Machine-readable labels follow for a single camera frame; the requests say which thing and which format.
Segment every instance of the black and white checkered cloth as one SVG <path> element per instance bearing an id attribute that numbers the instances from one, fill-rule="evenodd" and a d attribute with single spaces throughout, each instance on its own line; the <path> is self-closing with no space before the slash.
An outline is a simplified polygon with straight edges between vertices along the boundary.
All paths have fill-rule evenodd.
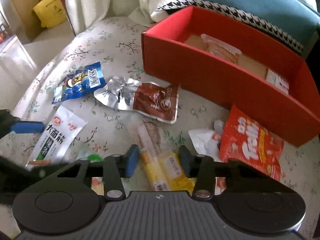
<path id="1" fill-rule="evenodd" d="M 257 28 L 288 46 L 290 49 L 295 51 L 297 54 L 301 54 L 304 49 L 304 46 L 294 39 L 291 35 L 284 32 L 282 29 L 279 29 L 277 26 L 260 19 L 258 16 L 252 15 L 251 13 L 246 13 L 243 10 L 238 10 L 234 7 L 227 5 L 222 5 L 219 3 L 213 3 L 203 0 L 175 0 L 170 2 L 160 8 L 157 11 L 161 10 L 170 10 L 170 9 L 180 9 L 187 7 L 189 5 L 201 7 L 210 11 L 214 11 L 230 18 L 233 18 L 239 22 L 246 23 L 254 28 Z"/>

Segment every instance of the yellow sausage package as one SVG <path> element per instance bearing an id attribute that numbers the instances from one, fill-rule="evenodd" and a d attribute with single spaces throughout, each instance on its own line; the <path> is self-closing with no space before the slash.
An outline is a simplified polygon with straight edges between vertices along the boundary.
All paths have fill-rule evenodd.
<path id="1" fill-rule="evenodd" d="M 187 190 L 192 194 L 194 180 L 185 176 L 178 156 L 164 140 L 163 130 L 148 118 L 142 118 L 142 122 L 131 126 L 130 130 L 134 130 L 144 170 L 153 190 Z"/>

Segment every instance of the teal cushion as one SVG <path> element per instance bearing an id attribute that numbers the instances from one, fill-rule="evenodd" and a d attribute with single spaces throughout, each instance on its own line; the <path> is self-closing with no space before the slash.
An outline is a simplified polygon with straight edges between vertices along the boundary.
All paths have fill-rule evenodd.
<path id="1" fill-rule="evenodd" d="M 252 13 L 289 33 L 306 46 L 320 22 L 319 14 L 298 0 L 205 0 Z"/>

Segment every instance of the red cardboard box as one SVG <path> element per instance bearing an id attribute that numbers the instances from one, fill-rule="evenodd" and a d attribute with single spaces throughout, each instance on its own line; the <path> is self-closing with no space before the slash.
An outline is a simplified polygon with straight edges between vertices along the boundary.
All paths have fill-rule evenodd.
<path id="1" fill-rule="evenodd" d="M 263 78 L 184 42 L 192 34 L 224 41 L 290 85 L 286 95 Z M 142 34 L 144 70 L 224 108 L 235 104 L 295 146 L 320 134 L 320 96 L 306 62 L 268 35 L 227 16 L 187 7 Z"/>

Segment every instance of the brown snack wrapper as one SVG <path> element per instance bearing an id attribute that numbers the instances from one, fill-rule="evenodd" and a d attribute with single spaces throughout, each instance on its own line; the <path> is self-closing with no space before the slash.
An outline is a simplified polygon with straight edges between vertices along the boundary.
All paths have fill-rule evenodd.
<path id="1" fill-rule="evenodd" d="M 107 85 L 94 92 L 105 106 L 137 111 L 161 122 L 175 123 L 178 113 L 179 86 L 161 87 L 153 82 L 142 83 L 132 78 L 114 76 Z"/>

